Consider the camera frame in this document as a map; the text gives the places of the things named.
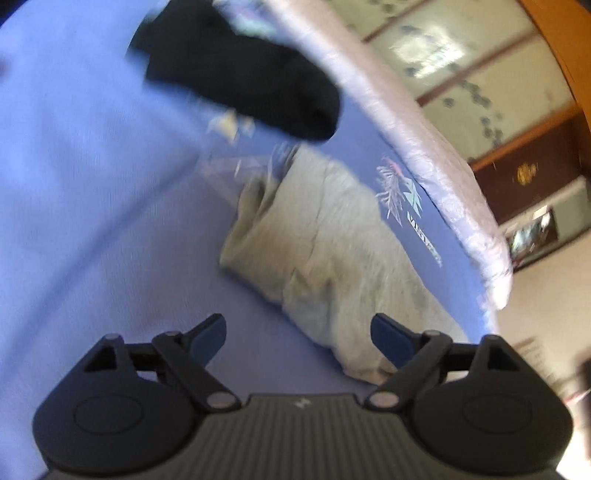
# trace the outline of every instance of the blue bedsheet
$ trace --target blue bedsheet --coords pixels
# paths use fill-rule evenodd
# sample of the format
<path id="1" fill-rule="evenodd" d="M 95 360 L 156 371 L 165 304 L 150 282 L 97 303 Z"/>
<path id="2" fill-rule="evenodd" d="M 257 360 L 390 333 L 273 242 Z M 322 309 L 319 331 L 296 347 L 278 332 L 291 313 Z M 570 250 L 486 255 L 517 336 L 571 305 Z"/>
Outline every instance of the blue bedsheet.
<path id="1" fill-rule="evenodd" d="M 43 470 L 35 408 L 108 332 L 147 341 L 221 312 L 228 341 L 210 370 L 242 398 L 370 388 L 219 271 L 241 179 L 277 173 L 295 141 L 236 119 L 231 143 L 220 133 L 220 119 L 232 125 L 226 109 L 144 85 L 124 55 L 152 4 L 31 0 L 0 29 L 2 480 Z M 391 195 L 380 197 L 384 218 L 427 287 L 478 340 L 487 326 L 476 269 L 349 99 L 337 134 L 319 148 Z"/>

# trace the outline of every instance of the white wall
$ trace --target white wall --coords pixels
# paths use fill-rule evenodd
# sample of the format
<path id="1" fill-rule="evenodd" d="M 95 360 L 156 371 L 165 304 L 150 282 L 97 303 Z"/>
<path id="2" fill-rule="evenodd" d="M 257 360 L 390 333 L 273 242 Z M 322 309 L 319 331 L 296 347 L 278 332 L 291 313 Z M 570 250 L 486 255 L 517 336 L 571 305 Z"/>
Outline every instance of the white wall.
<path id="1" fill-rule="evenodd" d="M 516 273 L 498 320 L 509 343 L 537 336 L 551 371 L 573 375 L 591 356 L 591 233 Z"/>

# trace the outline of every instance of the white mattress border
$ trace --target white mattress border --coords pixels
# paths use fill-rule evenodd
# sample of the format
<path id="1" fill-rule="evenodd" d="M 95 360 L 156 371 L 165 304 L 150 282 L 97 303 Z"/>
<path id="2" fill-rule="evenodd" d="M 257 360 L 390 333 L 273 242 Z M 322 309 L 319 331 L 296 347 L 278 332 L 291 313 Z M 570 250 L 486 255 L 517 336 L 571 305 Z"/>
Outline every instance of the white mattress border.
<path id="1" fill-rule="evenodd" d="M 397 75 L 323 0 L 264 2 L 378 126 L 478 266 L 492 305 L 504 308 L 512 285 L 509 249 L 468 164 L 425 119 Z"/>

